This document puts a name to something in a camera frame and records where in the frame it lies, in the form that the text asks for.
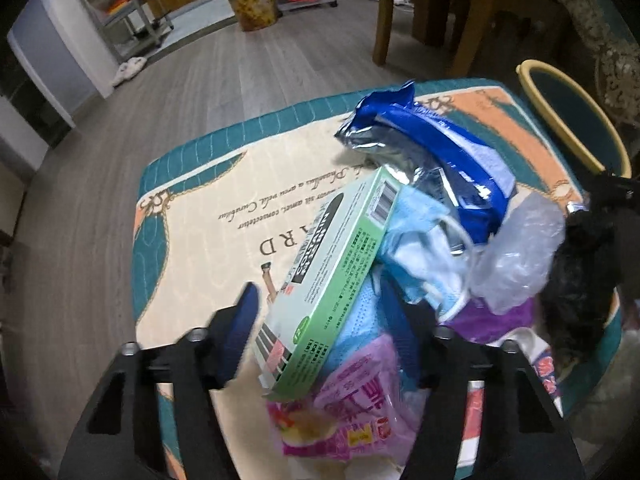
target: face mask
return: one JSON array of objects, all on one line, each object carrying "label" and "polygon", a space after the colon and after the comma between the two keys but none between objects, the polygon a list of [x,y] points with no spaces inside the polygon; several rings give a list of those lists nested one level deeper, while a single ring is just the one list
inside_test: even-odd
[{"label": "face mask", "polygon": [[[465,305],[468,283],[463,276],[467,274],[470,260],[466,256],[452,256],[449,238],[439,223],[444,222],[466,247],[473,247],[466,231],[448,213],[447,207],[437,200],[404,186],[396,199],[377,256],[406,299],[410,303],[427,299],[440,320],[442,317],[449,319]],[[385,309],[400,307],[391,305],[397,298],[388,287],[386,295],[383,294],[383,279],[381,266],[374,266],[368,273],[322,366],[321,378],[337,370],[353,352],[388,332]],[[407,334],[398,333],[397,328],[392,335],[396,343],[408,338]],[[408,356],[401,354],[400,358],[404,361],[403,367],[411,367]]]},{"label": "face mask", "polygon": [[[467,248],[464,254],[452,254],[452,235]],[[455,316],[468,300],[473,257],[473,242],[445,206],[417,189],[404,186],[400,190],[378,259],[407,301],[427,300],[439,322]]]}]

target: trash can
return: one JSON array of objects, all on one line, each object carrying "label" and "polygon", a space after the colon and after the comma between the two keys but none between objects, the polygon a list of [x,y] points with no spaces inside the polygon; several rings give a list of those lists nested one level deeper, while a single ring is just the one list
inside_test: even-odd
[{"label": "trash can", "polygon": [[245,32],[269,27],[278,19],[276,0],[229,0],[229,4]]}]

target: green box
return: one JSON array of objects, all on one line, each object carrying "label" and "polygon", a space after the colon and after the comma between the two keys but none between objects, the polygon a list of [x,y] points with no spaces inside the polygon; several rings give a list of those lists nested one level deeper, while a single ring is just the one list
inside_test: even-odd
[{"label": "green box", "polygon": [[311,388],[369,272],[401,184],[379,168],[322,204],[252,344],[273,400]]}]

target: slipper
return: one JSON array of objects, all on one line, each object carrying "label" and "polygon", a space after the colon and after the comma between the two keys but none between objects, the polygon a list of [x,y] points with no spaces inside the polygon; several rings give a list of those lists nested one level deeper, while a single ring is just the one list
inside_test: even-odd
[{"label": "slipper", "polygon": [[115,77],[111,81],[111,86],[114,88],[119,84],[123,83],[125,78],[125,73],[127,72],[127,68],[129,67],[129,62],[124,62],[118,67],[118,71],[116,72]]},{"label": "slipper", "polygon": [[133,79],[146,65],[146,57],[132,57],[127,61],[127,68],[124,78],[129,81]]}]

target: pink plastic bag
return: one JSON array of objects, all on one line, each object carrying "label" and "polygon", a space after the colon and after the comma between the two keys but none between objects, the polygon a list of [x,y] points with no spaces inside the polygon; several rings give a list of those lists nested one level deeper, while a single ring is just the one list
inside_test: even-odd
[{"label": "pink plastic bag", "polygon": [[268,402],[284,455],[349,460],[382,454],[403,465],[414,445],[426,392],[401,396],[398,356],[382,335],[354,352],[305,399]]}]

